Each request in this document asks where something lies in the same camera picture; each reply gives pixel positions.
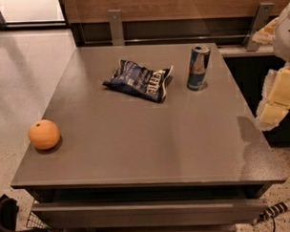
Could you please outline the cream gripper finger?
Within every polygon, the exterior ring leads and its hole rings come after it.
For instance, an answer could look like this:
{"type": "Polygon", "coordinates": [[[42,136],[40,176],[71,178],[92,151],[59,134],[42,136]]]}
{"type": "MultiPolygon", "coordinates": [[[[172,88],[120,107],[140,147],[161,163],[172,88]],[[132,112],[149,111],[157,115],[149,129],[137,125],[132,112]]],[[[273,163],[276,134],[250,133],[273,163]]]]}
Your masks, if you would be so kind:
{"type": "Polygon", "coordinates": [[[266,26],[256,31],[252,36],[252,40],[260,44],[274,44],[277,40],[276,34],[278,33],[279,18],[276,17],[266,26]]]}
{"type": "Polygon", "coordinates": [[[269,70],[265,77],[261,101],[256,111],[257,127],[271,131],[290,111],[290,62],[278,71],[269,70]]]}

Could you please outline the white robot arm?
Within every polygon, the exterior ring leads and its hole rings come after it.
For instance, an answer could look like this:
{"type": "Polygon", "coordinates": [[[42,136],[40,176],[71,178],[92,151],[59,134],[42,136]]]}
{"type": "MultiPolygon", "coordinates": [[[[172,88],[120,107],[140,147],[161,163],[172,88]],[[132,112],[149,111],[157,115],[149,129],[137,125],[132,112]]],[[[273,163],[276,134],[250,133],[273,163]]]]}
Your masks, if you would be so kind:
{"type": "Polygon", "coordinates": [[[290,2],[277,18],[255,32],[252,40],[272,44],[274,55],[285,61],[278,71],[268,71],[256,111],[257,127],[261,131],[271,131],[290,111],[290,2]]]}

